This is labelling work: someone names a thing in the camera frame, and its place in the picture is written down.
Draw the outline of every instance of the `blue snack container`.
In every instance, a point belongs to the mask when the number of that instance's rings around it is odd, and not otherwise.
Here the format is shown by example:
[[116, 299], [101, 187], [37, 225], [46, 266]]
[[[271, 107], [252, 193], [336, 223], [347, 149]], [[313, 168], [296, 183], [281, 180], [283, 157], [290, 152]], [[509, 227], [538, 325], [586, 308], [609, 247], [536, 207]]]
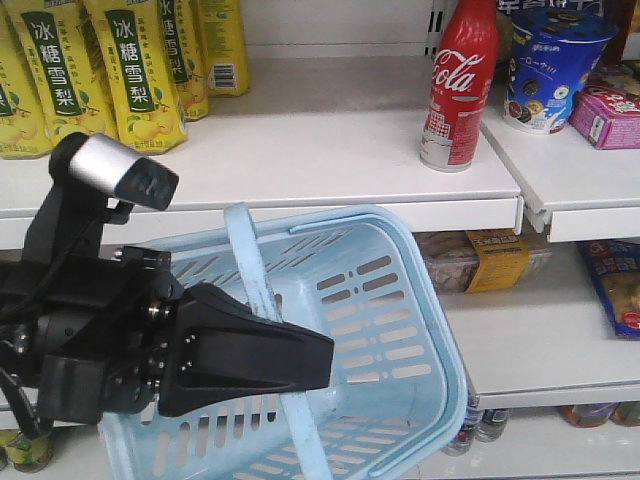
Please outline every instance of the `blue snack container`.
[[597, 16], [559, 8], [514, 12], [505, 121], [525, 132], [562, 130], [607, 41], [617, 32]]

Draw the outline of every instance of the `basket handle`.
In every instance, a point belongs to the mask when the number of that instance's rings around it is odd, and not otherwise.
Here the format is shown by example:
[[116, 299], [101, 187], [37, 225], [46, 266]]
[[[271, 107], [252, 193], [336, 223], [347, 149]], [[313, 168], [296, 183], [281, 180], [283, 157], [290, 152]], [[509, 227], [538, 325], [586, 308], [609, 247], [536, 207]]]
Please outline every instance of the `basket handle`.
[[[244, 203], [224, 210], [229, 243], [254, 315], [274, 322], [282, 317], [258, 248], [256, 230]], [[289, 423], [300, 468], [306, 480], [333, 478], [305, 392], [283, 393], [280, 402]]]

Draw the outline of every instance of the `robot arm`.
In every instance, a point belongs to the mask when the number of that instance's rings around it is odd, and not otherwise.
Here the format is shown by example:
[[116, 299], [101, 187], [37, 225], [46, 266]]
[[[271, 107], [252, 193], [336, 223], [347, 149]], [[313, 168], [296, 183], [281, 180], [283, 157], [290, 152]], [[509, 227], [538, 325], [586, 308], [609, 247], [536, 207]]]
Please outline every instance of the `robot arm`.
[[[81, 133], [56, 147], [49, 171], [22, 258], [0, 264], [0, 388], [27, 437], [55, 420], [139, 412], [154, 398], [161, 415], [178, 416], [328, 385], [331, 339], [256, 317], [211, 284], [183, 289], [168, 252], [125, 246], [117, 259], [98, 257], [105, 224], [126, 223], [135, 204], [169, 206], [175, 173]], [[38, 390], [35, 408], [23, 386]]]

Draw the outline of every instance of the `coca-cola logo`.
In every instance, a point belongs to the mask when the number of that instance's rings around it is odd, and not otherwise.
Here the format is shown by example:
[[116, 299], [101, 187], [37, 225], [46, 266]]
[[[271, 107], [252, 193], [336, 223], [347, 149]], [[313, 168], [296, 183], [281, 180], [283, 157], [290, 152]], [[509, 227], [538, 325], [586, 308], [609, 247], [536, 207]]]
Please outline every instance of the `coca-cola logo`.
[[473, 54], [468, 58], [462, 53], [444, 48], [434, 60], [433, 83], [454, 92], [464, 92], [471, 88], [476, 74], [473, 67], [484, 60], [484, 55]]

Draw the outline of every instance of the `barcode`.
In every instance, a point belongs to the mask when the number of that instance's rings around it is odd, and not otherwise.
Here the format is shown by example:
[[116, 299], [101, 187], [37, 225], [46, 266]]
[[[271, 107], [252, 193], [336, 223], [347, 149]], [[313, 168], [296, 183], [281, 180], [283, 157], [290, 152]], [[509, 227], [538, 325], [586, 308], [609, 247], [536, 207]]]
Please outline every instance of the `barcode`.
[[236, 88], [236, 69], [233, 63], [219, 63], [213, 66], [214, 88]]

